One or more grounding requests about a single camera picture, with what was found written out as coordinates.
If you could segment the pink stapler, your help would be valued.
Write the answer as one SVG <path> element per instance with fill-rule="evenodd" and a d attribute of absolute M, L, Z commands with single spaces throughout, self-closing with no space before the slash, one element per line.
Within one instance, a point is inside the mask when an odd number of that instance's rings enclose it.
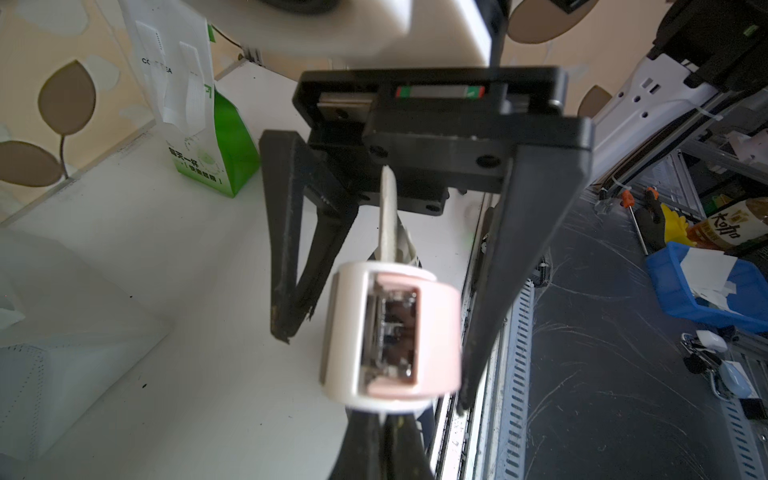
<path fill-rule="evenodd" d="M 461 385 L 461 294 L 424 269 L 351 262 L 334 274 L 320 383 L 345 407 L 418 413 Z"/>

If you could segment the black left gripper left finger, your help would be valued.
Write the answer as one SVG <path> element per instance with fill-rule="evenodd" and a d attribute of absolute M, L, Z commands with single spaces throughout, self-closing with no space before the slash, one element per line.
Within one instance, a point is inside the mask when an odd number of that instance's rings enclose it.
<path fill-rule="evenodd" d="M 331 480 L 379 480 L 382 427 L 375 413 L 350 410 L 339 454 L 329 475 Z"/>

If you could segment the white paper bag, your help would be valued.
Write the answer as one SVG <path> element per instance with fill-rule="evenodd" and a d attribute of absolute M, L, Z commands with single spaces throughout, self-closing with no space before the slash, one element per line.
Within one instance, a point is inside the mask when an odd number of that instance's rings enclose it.
<path fill-rule="evenodd" d="M 41 457 L 169 331 L 60 243 L 1 232 L 1 452 Z"/>

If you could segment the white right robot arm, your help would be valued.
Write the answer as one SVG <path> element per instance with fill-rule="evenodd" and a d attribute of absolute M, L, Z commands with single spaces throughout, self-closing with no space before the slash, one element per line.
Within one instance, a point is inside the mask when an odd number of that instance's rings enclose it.
<path fill-rule="evenodd" d="M 361 205 L 389 166 L 406 211 L 437 215 L 450 189 L 500 204 L 480 270 L 460 398 L 476 393 L 506 311 L 587 171 L 619 160 L 719 93 L 767 83 L 763 1 L 680 1 L 629 84 L 594 121 L 567 117 L 554 67 L 365 69 L 305 73 L 294 104 L 308 140 L 260 139 L 271 247 L 271 332 L 289 341 L 314 312 Z"/>

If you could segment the blue storage bin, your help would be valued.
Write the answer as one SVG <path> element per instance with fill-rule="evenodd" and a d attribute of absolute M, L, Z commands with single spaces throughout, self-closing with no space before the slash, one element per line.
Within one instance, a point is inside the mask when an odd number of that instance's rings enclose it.
<path fill-rule="evenodd" d="M 767 331 L 767 281 L 752 263 L 675 242 L 645 262 L 668 315 L 717 328 Z"/>

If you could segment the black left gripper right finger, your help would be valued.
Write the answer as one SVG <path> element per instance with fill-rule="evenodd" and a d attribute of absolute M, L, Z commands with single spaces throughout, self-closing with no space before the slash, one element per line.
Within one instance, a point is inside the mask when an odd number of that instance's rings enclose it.
<path fill-rule="evenodd" d="M 384 424 L 384 478 L 434 480 L 413 414 L 389 415 Z"/>

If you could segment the small green paper bag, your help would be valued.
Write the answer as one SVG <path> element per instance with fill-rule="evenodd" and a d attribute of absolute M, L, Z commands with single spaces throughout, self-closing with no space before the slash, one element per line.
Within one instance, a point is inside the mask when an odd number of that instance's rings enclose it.
<path fill-rule="evenodd" d="M 177 171 L 235 197 L 260 156 L 237 107 L 216 88 L 206 19 L 182 1 L 119 6 Z"/>

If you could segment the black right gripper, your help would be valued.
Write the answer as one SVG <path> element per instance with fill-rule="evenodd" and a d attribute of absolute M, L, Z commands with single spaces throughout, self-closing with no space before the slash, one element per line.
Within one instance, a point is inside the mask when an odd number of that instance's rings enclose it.
<path fill-rule="evenodd" d="M 565 114 L 566 90 L 557 67 L 304 73 L 293 104 L 310 146 L 294 131 L 259 141 L 271 334 L 288 343 L 312 317 L 357 201 L 379 201 L 383 166 L 414 213 L 440 214 L 451 189 L 501 192 L 464 339 L 458 405 L 469 410 L 504 318 L 591 175 L 593 125 Z M 299 270 L 306 199 L 317 222 Z"/>

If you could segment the dark navy small bag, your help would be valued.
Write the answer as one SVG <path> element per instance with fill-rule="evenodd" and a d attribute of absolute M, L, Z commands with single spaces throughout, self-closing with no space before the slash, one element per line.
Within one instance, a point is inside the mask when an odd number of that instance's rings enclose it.
<path fill-rule="evenodd" d="M 397 201 L 396 176 L 389 166 L 383 166 L 380 178 L 379 242 L 374 259 L 421 267 L 410 234 L 399 218 Z"/>

